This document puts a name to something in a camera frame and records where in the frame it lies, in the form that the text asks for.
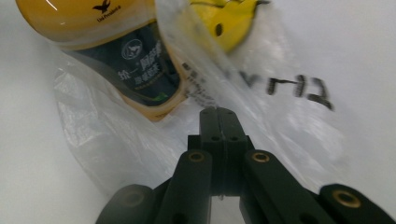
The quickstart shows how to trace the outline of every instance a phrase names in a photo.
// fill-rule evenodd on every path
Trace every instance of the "clear plastic bag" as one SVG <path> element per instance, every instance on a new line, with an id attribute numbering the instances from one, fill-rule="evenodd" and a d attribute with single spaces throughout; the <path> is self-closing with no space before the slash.
<path id="1" fill-rule="evenodd" d="M 86 65 L 56 52 L 55 92 L 67 142 L 104 194 L 130 184 L 155 188 L 172 176 L 208 106 L 234 111 L 255 148 L 273 152 L 304 187 L 318 191 L 343 182 L 349 171 L 345 148 L 353 143 L 323 80 L 296 76 L 298 64 L 275 8 L 259 6 L 250 34 L 225 54 L 188 2 L 156 4 L 163 39 L 188 74 L 189 97 L 159 122 L 125 104 Z M 213 223 L 240 223 L 235 203 L 218 200 Z"/>

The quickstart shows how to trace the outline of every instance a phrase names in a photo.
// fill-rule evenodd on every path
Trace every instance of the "blue label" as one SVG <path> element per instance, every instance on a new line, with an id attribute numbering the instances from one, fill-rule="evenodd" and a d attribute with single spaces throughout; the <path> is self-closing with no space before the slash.
<path id="1" fill-rule="evenodd" d="M 159 38 L 156 23 L 101 46 L 67 53 L 142 105 L 161 105 L 179 88 L 180 77 Z"/>

